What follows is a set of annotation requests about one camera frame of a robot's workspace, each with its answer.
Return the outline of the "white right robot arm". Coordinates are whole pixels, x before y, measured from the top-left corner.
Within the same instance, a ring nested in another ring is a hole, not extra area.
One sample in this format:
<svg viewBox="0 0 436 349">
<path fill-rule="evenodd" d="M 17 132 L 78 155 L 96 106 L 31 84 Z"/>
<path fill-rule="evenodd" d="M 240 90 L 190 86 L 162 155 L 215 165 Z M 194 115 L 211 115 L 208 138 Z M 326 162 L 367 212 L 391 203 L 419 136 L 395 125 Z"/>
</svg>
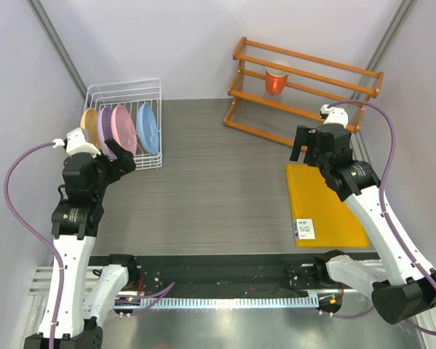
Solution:
<svg viewBox="0 0 436 349">
<path fill-rule="evenodd" d="M 306 149 L 304 163 L 318 168 L 325 184 L 360 221 L 384 272 L 335 249 L 315 258 L 314 280 L 323 287 L 350 286 L 368 297 L 387 323 L 397 324 L 436 307 L 436 270 L 387 205 L 373 167 L 354 159 L 350 138 L 341 124 L 299 126 L 290 160 L 297 161 Z"/>
</svg>

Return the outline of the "orange plate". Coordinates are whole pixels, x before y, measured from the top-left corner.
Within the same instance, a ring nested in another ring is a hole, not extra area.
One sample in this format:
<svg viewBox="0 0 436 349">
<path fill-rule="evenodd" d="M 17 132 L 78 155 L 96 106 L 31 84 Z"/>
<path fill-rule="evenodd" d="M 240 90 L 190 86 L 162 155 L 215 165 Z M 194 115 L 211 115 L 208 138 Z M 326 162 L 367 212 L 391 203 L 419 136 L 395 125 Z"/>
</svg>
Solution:
<svg viewBox="0 0 436 349">
<path fill-rule="evenodd" d="M 98 150 L 101 149 L 98 137 L 98 112 L 94 108 L 86 109 L 80 120 L 80 127 L 87 132 L 88 140 Z"/>
</svg>

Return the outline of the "pink plate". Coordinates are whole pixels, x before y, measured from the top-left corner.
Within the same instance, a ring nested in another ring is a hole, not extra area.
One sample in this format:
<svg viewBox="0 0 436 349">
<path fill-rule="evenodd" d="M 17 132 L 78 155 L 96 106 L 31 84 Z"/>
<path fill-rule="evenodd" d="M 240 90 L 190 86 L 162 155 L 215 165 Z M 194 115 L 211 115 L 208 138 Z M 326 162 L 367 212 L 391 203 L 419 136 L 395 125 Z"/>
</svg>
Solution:
<svg viewBox="0 0 436 349">
<path fill-rule="evenodd" d="M 135 125 L 130 112 L 123 105 L 118 105 L 113 109 L 111 130 L 114 140 L 126 151 L 135 155 L 137 151 Z"/>
</svg>

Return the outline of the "purple plate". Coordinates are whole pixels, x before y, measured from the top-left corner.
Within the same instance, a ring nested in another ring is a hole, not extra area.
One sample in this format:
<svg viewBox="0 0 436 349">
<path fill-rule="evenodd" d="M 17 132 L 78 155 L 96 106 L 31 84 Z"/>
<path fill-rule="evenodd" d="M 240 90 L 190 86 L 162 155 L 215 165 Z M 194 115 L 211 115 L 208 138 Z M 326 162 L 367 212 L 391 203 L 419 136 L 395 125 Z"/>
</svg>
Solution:
<svg viewBox="0 0 436 349">
<path fill-rule="evenodd" d="M 106 145 L 106 140 L 113 137 L 111 130 L 111 114 L 113 110 L 110 107 L 102 107 L 98 114 L 98 138 L 102 152 L 110 159 L 116 159 L 111 149 Z"/>
</svg>

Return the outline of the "blue plate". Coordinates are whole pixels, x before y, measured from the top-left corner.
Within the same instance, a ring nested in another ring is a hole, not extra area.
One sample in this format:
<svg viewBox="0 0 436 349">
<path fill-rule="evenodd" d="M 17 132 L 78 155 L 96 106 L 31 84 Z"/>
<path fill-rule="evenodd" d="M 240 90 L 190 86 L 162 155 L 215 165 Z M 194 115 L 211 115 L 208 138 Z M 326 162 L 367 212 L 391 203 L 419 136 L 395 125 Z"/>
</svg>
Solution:
<svg viewBox="0 0 436 349">
<path fill-rule="evenodd" d="M 142 104 L 137 112 L 136 127 L 142 148 L 149 154 L 159 154 L 159 129 L 149 103 Z"/>
</svg>

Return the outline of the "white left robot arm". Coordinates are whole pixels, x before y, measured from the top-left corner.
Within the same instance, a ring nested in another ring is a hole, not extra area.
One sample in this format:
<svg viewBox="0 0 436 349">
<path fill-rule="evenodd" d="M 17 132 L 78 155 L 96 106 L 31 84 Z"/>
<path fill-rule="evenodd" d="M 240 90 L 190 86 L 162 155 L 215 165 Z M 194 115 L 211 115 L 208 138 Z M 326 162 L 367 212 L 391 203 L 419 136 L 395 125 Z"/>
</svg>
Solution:
<svg viewBox="0 0 436 349">
<path fill-rule="evenodd" d="M 103 324 L 122 289 L 134 289 L 140 280 L 135 258 L 111 254 L 91 292 L 86 277 L 92 249 L 103 216 L 106 188 L 135 169 L 133 155 L 114 139 L 105 142 L 115 154 L 77 151 L 64 161 L 64 183 L 52 213 L 55 261 L 47 306 L 35 334 L 24 348 L 100 348 Z"/>
</svg>

